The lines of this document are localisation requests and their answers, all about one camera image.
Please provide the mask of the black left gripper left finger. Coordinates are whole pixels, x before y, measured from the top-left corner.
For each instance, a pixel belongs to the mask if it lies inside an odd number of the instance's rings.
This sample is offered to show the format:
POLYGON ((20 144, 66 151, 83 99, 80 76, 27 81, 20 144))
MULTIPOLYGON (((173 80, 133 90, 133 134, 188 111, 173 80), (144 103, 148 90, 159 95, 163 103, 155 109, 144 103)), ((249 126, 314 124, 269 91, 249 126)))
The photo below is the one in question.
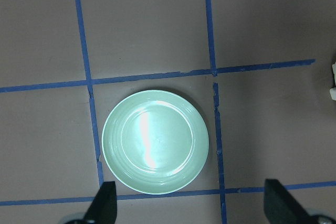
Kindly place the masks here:
POLYGON ((70 219, 66 224, 114 224, 117 220, 117 191, 114 181, 104 182, 82 218, 70 219))

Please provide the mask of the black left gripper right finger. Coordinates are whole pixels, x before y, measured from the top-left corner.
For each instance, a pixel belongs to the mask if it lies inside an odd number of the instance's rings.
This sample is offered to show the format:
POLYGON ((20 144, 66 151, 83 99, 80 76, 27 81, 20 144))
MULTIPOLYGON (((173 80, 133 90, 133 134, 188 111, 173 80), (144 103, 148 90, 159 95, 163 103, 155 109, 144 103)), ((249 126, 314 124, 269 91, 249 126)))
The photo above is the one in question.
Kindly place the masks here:
POLYGON ((333 217, 305 210, 277 179, 265 180, 263 206, 269 223, 335 223, 333 217))

